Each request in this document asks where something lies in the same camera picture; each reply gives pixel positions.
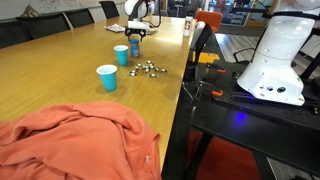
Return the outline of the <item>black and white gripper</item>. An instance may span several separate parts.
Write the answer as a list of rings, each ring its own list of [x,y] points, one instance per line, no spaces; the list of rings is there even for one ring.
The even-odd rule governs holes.
[[[155,2],[153,0],[127,0],[124,9],[128,16],[127,27],[125,28],[127,40],[130,41],[132,34],[139,34],[142,42],[147,36],[146,30],[149,28],[149,24],[143,22],[142,19],[154,13]]]

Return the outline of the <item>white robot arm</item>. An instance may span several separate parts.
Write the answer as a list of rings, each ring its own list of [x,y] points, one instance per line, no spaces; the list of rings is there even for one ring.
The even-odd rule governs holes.
[[[237,84],[255,98],[301,106],[304,84],[291,67],[320,14],[320,0],[279,0]]]

